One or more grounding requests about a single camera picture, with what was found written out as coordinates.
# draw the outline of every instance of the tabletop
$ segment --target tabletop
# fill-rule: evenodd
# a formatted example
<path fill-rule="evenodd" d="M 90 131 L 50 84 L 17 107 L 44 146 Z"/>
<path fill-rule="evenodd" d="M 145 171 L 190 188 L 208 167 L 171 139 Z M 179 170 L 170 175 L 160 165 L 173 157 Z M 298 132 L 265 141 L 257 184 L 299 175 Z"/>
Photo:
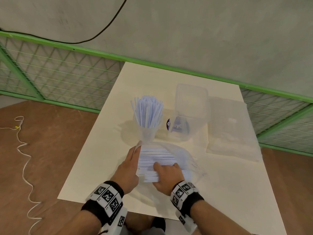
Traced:
<path fill-rule="evenodd" d="M 130 101 L 153 95 L 164 103 L 163 125 L 155 141 L 181 146 L 196 158 L 206 172 L 196 184 L 205 200 L 252 233 L 286 235 L 262 161 L 206 153 L 207 126 L 187 142 L 169 141 L 166 122 L 174 109 L 178 83 L 205 87 L 209 96 L 243 101 L 239 87 L 234 84 L 125 63 L 58 199 L 84 203 L 97 185 L 112 176 L 128 150 L 138 142 Z M 131 212 L 178 220 L 169 198 L 151 183 L 140 182 L 123 197 L 123 203 Z"/>

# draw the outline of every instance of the hand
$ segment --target hand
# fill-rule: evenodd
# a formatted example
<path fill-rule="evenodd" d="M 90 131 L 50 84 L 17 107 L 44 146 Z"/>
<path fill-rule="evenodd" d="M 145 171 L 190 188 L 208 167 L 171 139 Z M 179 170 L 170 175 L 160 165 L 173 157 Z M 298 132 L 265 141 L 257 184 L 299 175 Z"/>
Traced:
<path fill-rule="evenodd" d="M 130 193 L 139 182 L 136 171 L 138 167 L 141 146 L 139 146 L 135 151 L 134 150 L 135 147 L 129 149 L 125 161 L 118 166 L 116 172 L 110 179 L 116 182 L 123 189 L 124 194 Z"/>
<path fill-rule="evenodd" d="M 155 188 L 163 194 L 170 196 L 174 185 L 185 180 L 182 170 L 175 163 L 173 166 L 161 166 L 154 163 L 153 169 L 159 174 L 159 182 L 153 182 Z"/>

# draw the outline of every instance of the coiled white cord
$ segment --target coiled white cord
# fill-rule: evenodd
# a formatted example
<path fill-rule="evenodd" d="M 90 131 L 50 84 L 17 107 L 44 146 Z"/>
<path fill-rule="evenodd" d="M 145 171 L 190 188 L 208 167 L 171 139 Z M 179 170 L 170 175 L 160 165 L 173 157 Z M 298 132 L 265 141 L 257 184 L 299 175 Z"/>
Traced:
<path fill-rule="evenodd" d="M 23 121 L 24 121 L 24 116 L 15 117 L 14 120 L 20 122 L 20 123 L 19 123 L 19 126 L 15 126 L 15 128 L 8 128 L 8 129 L 18 130 L 18 132 L 16 133 L 16 138 L 17 138 L 18 141 L 19 141 L 20 143 L 22 143 L 22 144 L 17 147 L 17 150 L 18 150 L 19 153 L 21 153 L 21 154 L 23 154 L 23 155 L 29 157 L 29 159 L 27 160 L 27 162 L 25 163 L 25 165 L 24 165 L 24 167 L 23 167 L 22 178 L 23 178 L 23 180 L 24 180 L 28 185 L 30 185 L 30 186 L 32 187 L 32 190 L 30 191 L 30 193 L 29 193 L 29 195 L 28 195 L 28 200 L 29 200 L 30 202 L 36 204 L 36 205 L 33 206 L 33 207 L 28 211 L 28 213 L 27 213 L 27 217 L 28 217 L 29 219 L 38 220 L 37 222 L 35 222 L 35 223 L 30 227 L 30 229 L 29 229 L 29 231 L 28 231 L 28 235 L 31 235 L 31 233 L 30 233 L 31 229 L 32 229 L 37 223 L 39 223 L 42 218 L 41 218 L 41 217 L 30 217 L 30 216 L 29 216 L 29 213 L 30 213 L 30 212 L 32 211 L 32 209 L 35 208 L 37 205 L 40 205 L 40 204 L 41 204 L 41 201 L 40 201 L 40 202 L 36 202 L 36 201 L 32 201 L 32 200 L 30 199 L 30 194 L 33 192 L 34 186 L 33 186 L 31 183 L 29 183 L 29 182 L 25 179 L 25 177 L 24 177 L 25 168 L 26 168 L 28 162 L 29 162 L 29 161 L 31 160 L 31 158 L 32 158 L 32 156 L 30 156 L 30 155 L 28 155 L 28 154 L 25 154 L 25 153 L 22 153 L 22 152 L 20 151 L 20 149 L 19 149 L 20 147 L 27 145 L 27 143 L 22 142 L 21 140 L 19 140 L 19 137 L 18 137 L 18 133 L 19 133 L 19 132 L 21 131 L 21 129 L 22 129 L 22 124 L 23 124 Z"/>

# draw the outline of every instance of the gray concrete wall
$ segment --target gray concrete wall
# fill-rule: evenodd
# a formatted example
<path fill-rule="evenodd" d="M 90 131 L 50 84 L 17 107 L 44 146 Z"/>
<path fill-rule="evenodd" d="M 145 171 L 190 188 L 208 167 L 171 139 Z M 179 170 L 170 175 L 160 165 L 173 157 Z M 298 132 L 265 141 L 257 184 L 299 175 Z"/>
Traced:
<path fill-rule="evenodd" d="M 123 0 L 0 0 L 0 26 L 96 35 Z M 313 0 L 128 0 L 81 46 L 313 97 Z"/>

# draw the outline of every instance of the green metal frame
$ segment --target green metal frame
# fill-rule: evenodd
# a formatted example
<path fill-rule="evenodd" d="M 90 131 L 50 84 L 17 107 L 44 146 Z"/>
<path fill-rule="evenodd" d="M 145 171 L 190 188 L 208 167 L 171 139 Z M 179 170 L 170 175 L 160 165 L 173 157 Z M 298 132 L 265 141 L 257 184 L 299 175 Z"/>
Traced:
<path fill-rule="evenodd" d="M 149 67 L 160 68 L 160 69 L 184 73 L 184 74 L 188 74 L 188 75 L 193 75 L 193 76 L 208 78 L 208 79 L 212 79 L 212 80 L 227 82 L 227 83 L 235 84 L 235 85 L 238 85 L 239 87 L 249 89 L 249 90 L 255 90 L 255 91 L 264 92 L 267 94 L 273 94 L 273 95 L 277 95 L 277 96 L 281 96 L 281 97 L 285 97 L 285 98 L 290 98 L 290 99 L 294 99 L 294 100 L 313 103 L 313 98 L 303 96 L 303 95 L 298 95 L 298 94 L 288 93 L 288 92 L 284 92 L 284 91 L 269 89 L 269 88 L 265 88 L 265 87 L 255 86 L 252 84 L 246 84 L 246 83 L 239 82 L 239 81 L 224 79 L 222 77 L 217 77 L 217 76 L 212 76 L 212 75 L 208 75 L 208 74 L 204 74 L 204 73 L 189 71 L 189 70 L 171 67 L 171 66 L 167 66 L 167 65 L 163 65 L 163 64 L 159 64 L 159 63 L 151 63 L 148 61 L 129 58 L 129 57 L 121 56 L 121 55 L 105 53 L 102 51 L 88 49 L 88 48 L 84 48 L 84 47 L 79 47 L 79 46 L 72 45 L 72 44 L 57 43 L 57 42 L 52 42 L 52 41 L 45 40 L 45 39 L 36 38 L 33 36 L 16 34 L 16 33 L 7 33 L 7 32 L 3 32 L 3 31 L 0 31 L 0 35 L 5 36 L 5 37 L 19 39 L 19 40 L 29 41 L 32 43 L 43 44 L 43 45 L 47 45 L 47 46 L 51 46 L 51 47 L 57 47 L 57 48 L 62 48 L 62 49 L 70 50 L 70 51 L 80 52 L 80 53 L 84 53 L 84 54 L 88 54 L 88 55 L 94 55 L 94 56 L 104 57 L 104 58 L 108 58 L 108 59 L 114 59 L 114 60 L 118 60 L 118 61 L 136 63 L 136 64 L 145 65 L 145 66 L 149 66 Z"/>
<path fill-rule="evenodd" d="M 37 43 L 37 44 L 42 44 L 42 45 L 47 45 L 47 46 L 51 46 L 51 47 L 57 47 L 57 48 L 65 49 L 65 50 L 70 50 L 70 51 L 74 51 L 74 52 L 88 54 L 88 55 L 94 55 L 94 56 L 108 58 L 108 59 L 114 59 L 114 60 L 118 60 L 118 61 L 136 63 L 136 64 L 145 65 L 145 66 L 149 66 L 149 67 L 155 67 L 155 68 L 159 68 L 159 69 L 164 69 L 164 70 L 184 73 L 184 74 L 188 74 L 188 75 L 203 77 L 203 78 L 207 78 L 207 79 L 222 81 L 222 82 L 238 85 L 239 87 L 245 88 L 248 90 L 254 90 L 254 91 L 258 91 L 258 92 L 263 92 L 263 93 L 267 93 L 267 94 L 272 94 L 272 95 L 277 95 L 277 96 L 281 96 L 281 97 L 285 97 L 285 98 L 290 98 L 290 99 L 294 99 L 294 100 L 312 103 L 309 106 L 307 106 L 306 108 L 300 110 L 299 112 L 293 114 L 292 116 L 282 120 L 281 122 L 277 123 L 276 125 L 270 127 L 269 129 L 263 131 L 262 133 L 258 134 L 257 135 L 258 139 L 267 137 L 268 135 L 280 130 L 281 128 L 285 127 L 286 125 L 290 124 L 291 122 L 299 119 L 303 115 L 305 115 L 305 114 L 307 114 L 313 110 L 313 98 L 299 95 L 299 94 L 293 94 L 293 93 L 288 93 L 288 92 L 284 92 L 284 91 L 279 91 L 279 90 L 269 89 L 269 88 L 265 88 L 265 87 L 255 86 L 252 84 L 246 84 L 246 83 L 239 82 L 239 81 L 224 79 L 222 77 L 217 77 L 217 76 L 212 76 L 212 75 L 208 75 L 208 74 L 204 74 L 204 73 L 189 71 L 189 70 L 171 67 L 171 66 L 167 66 L 167 65 L 163 65 L 163 64 L 159 64 L 159 63 L 152 63 L 152 62 L 148 62 L 148 61 L 144 61 L 144 60 L 140 60 L 140 59 L 129 58 L 129 57 L 121 56 L 121 55 L 105 53 L 102 51 L 88 49 L 88 48 L 84 48 L 84 47 L 79 47 L 79 46 L 75 46 L 75 45 L 71 45 L 71 44 L 57 43 L 57 42 L 53 42 L 53 41 L 49 41 L 49 40 L 36 38 L 33 36 L 28 36 L 28 35 L 22 35 L 22 34 L 16 34 L 16 33 L 7 33 L 7 32 L 0 31 L 0 36 L 15 38 L 15 39 L 28 41 L 28 42 L 32 42 L 32 43 Z M 100 113 L 100 110 L 97 110 L 97 109 L 90 109 L 87 107 L 81 107 L 81 106 L 76 106 L 76 105 L 72 105 L 72 104 L 66 104 L 66 103 L 62 103 L 62 102 L 44 99 L 42 97 L 42 95 L 38 92 L 38 90 L 35 88 L 35 86 L 28 80 L 27 76 L 12 61 L 10 56 L 7 55 L 7 53 L 4 51 L 4 49 L 2 47 L 0 48 L 0 58 L 7 65 L 7 67 L 21 81 L 23 81 L 26 84 L 26 86 L 28 86 L 28 88 L 36 95 L 36 97 L 27 96 L 27 95 L 23 95 L 23 94 L 16 94 L 16 93 L 11 93 L 11 92 L 7 92 L 7 91 L 1 91 L 1 90 L 0 90 L 0 94 L 14 96 L 14 97 L 18 97 L 18 98 L 27 99 L 27 100 L 34 100 L 34 101 L 49 103 L 49 104 L 58 105 L 58 106 L 69 107 L 69 108 L 77 109 L 77 110 L 84 110 L 84 111 L 88 111 L 88 112 L 92 112 L 92 113 Z M 259 145 L 261 147 L 265 147 L 265 148 L 277 149 L 277 150 L 281 150 L 281 151 L 285 151 L 285 152 L 296 153 L 296 154 L 301 154 L 301 155 L 313 157 L 313 154 L 306 153 L 306 152 L 296 151 L 296 150 L 282 148 L 282 147 L 273 146 L 273 145 L 268 145 L 268 144 L 264 144 L 264 143 L 260 143 Z"/>
<path fill-rule="evenodd" d="M 306 153 L 306 152 L 302 152 L 302 151 L 297 151 L 297 150 L 292 150 L 292 149 L 288 149 L 288 148 L 278 147 L 278 146 L 269 145 L 269 144 L 265 144 L 265 143 L 259 143 L 259 145 L 260 145 L 260 147 L 263 147 L 263 148 L 275 149 L 275 150 L 280 150 L 280 151 L 284 151 L 284 152 L 288 152 L 288 153 L 295 153 L 295 154 L 300 154 L 300 155 L 313 157 L 313 154 L 311 154 L 311 153 Z"/>
<path fill-rule="evenodd" d="M 313 110 L 313 104 L 308 105 L 307 107 L 303 108 L 302 110 L 296 112 L 295 114 L 291 115 L 290 117 L 282 120 L 281 122 L 277 123 L 276 125 L 270 127 L 269 129 L 263 131 L 262 133 L 257 135 L 257 139 L 260 140 L 262 138 L 267 137 L 268 135 L 277 132 L 281 128 L 287 126 L 288 124 L 296 121 L 297 119 L 303 117 L 307 113 Z"/>

